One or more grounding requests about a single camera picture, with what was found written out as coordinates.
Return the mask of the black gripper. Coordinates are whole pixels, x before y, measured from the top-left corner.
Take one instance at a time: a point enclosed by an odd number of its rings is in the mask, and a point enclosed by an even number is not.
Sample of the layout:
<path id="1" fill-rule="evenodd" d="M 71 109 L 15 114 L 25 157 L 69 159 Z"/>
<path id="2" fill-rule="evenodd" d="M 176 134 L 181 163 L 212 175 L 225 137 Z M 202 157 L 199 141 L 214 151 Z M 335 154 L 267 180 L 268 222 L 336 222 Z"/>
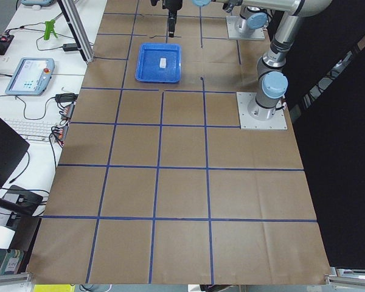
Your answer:
<path id="1" fill-rule="evenodd" d="M 161 0 L 162 8 L 169 10 L 168 12 L 168 34 L 170 38 L 175 36 L 175 26 L 177 20 L 177 11 L 182 9 L 182 0 Z"/>

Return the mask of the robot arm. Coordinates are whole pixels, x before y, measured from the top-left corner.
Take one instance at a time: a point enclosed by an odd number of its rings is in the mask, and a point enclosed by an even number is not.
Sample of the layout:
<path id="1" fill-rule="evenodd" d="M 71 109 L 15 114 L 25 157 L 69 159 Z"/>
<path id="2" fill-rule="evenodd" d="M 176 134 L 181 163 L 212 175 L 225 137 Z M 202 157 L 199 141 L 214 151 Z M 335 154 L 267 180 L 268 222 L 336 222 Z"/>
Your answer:
<path id="1" fill-rule="evenodd" d="M 251 117 L 266 121 L 278 110 L 278 101 L 285 94 L 288 80 L 282 73 L 286 55 L 294 43 L 304 18 L 317 15 L 325 10 L 330 1 L 222 1 L 223 10 L 231 12 L 236 6 L 250 6 L 283 11 L 270 48 L 257 62 L 259 88 L 248 104 Z"/>
<path id="2" fill-rule="evenodd" d="M 240 33 L 253 33 L 262 29 L 268 22 L 268 14 L 265 9 L 255 6 L 244 5 L 243 1 L 228 1 L 222 9 L 231 13 L 235 7 L 241 7 L 239 15 L 232 20 L 232 28 Z"/>

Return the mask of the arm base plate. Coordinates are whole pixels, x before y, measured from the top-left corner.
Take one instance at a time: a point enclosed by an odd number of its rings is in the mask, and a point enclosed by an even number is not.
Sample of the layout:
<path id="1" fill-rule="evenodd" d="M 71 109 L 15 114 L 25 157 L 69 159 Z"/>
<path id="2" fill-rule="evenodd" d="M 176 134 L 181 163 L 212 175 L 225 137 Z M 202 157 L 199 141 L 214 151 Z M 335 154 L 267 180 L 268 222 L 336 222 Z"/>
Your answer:
<path id="1" fill-rule="evenodd" d="M 263 41 L 265 23 L 266 17 L 263 15 L 250 16 L 246 19 L 241 16 L 227 16 L 228 38 L 230 40 Z"/>
<path id="2" fill-rule="evenodd" d="M 274 108 L 256 103 L 255 92 L 237 92 L 238 116 L 242 130 L 287 130 L 284 108 L 279 100 Z"/>

